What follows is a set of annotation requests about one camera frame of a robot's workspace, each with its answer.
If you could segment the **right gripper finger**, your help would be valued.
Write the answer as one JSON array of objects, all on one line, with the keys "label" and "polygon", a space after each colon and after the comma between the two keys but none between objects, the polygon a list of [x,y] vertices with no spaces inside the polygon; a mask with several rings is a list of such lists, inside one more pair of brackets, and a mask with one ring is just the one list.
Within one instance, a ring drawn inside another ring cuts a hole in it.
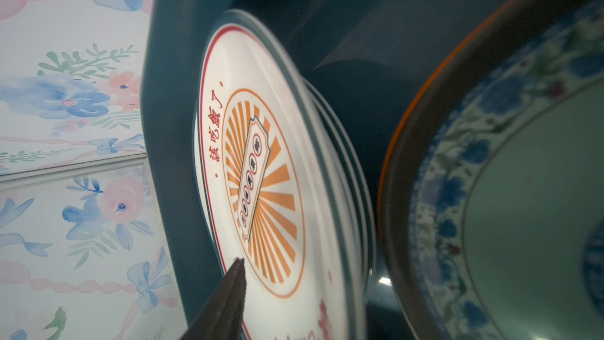
[{"label": "right gripper finger", "polygon": [[215,294],[180,339],[239,339],[242,335],[246,288],[245,260],[237,258]]}]

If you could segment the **orange sunburst plate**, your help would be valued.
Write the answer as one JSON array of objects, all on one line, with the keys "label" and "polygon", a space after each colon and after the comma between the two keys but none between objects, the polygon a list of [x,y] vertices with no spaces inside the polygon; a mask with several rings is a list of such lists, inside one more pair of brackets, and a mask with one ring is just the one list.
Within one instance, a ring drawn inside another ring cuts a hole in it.
[{"label": "orange sunburst plate", "polygon": [[218,260],[245,266],[245,337],[365,338],[362,261],[338,158],[285,48],[240,9],[211,31],[197,124]]}]

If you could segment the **small green patterned plate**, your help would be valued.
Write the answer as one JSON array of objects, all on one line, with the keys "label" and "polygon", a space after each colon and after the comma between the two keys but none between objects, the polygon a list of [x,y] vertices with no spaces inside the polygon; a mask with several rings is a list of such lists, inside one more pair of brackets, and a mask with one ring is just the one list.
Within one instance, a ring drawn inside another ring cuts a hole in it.
[{"label": "small green patterned plate", "polygon": [[516,20],[378,211],[414,339],[603,337],[603,0],[522,0]]}]

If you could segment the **orange plastic plate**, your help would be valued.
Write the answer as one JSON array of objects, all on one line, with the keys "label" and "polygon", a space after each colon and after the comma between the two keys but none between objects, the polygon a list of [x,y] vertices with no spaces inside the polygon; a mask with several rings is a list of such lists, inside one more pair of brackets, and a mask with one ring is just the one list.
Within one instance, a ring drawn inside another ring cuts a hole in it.
[{"label": "orange plastic plate", "polygon": [[379,212],[385,211],[390,196],[408,200],[421,157],[448,112],[519,46],[519,41],[507,42],[504,36],[511,34],[520,12],[522,0],[504,3],[451,52],[419,90],[385,155],[377,195]]}]

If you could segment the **white flower-outline plate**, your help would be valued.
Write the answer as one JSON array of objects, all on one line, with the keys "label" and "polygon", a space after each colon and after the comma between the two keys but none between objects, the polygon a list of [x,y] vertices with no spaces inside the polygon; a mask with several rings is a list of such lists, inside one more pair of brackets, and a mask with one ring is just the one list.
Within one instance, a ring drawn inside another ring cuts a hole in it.
[{"label": "white flower-outline plate", "polygon": [[303,82],[319,112],[323,126],[340,161],[339,173],[347,199],[352,206],[352,223],[358,233],[360,244],[363,296],[365,302],[368,302],[376,276],[377,240],[374,228],[374,210],[366,177],[357,152],[338,115],[307,79],[303,79]]}]

